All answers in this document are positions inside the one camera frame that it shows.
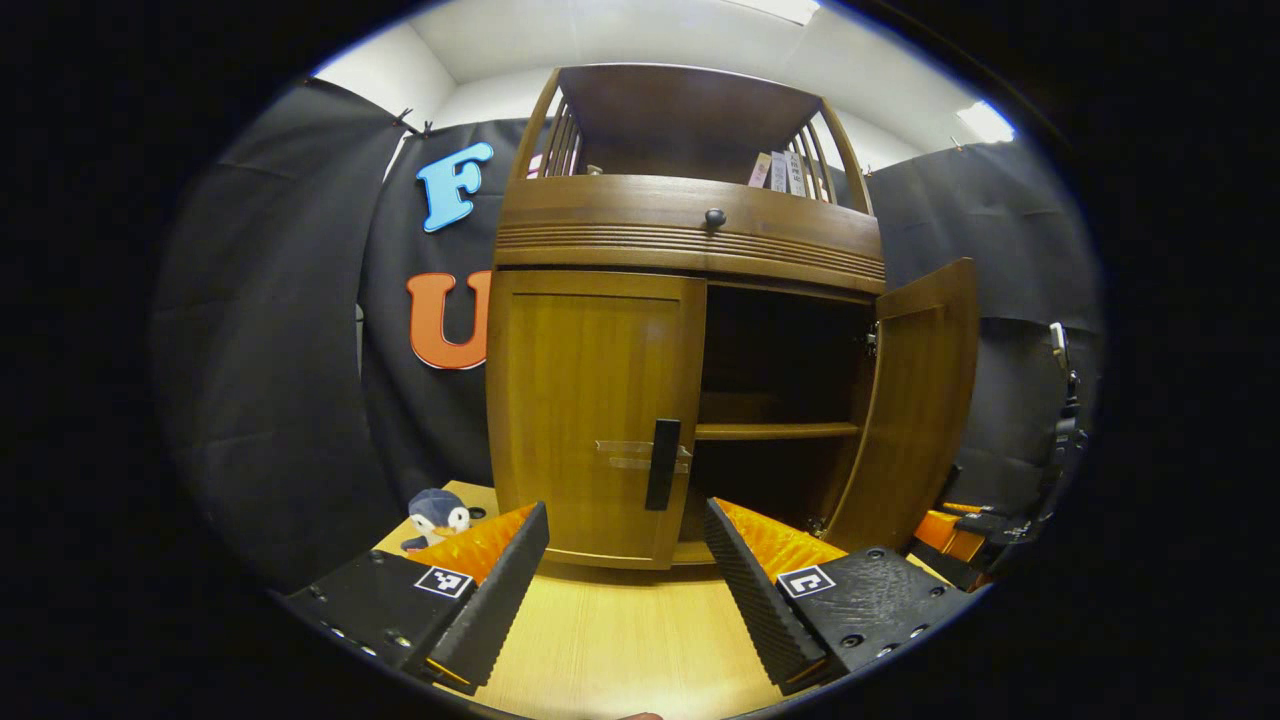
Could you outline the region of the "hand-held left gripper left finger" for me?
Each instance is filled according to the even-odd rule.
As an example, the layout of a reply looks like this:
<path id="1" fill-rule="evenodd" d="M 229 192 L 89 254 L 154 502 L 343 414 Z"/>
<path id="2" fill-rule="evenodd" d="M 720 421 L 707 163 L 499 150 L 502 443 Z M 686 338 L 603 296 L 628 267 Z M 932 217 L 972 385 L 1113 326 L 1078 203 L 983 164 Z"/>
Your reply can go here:
<path id="1" fill-rule="evenodd" d="M 535 502 L 412 553 L 370 550 L 283 603 L 392 671 L 474 694 L 548 542 L 547 506 Z"/>

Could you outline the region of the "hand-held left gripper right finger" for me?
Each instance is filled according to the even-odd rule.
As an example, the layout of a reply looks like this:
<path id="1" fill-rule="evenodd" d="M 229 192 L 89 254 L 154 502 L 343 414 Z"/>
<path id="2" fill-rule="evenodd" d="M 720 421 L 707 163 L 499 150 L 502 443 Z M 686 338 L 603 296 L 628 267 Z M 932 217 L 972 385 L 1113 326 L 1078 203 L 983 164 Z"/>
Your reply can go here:
<path id="1" fill-rule="evenodd" d="M 785 694 L 868 676 L 977 602 L 890 548 L 840 550 L 722 498 L 707 501 L 703 534 Z"/>

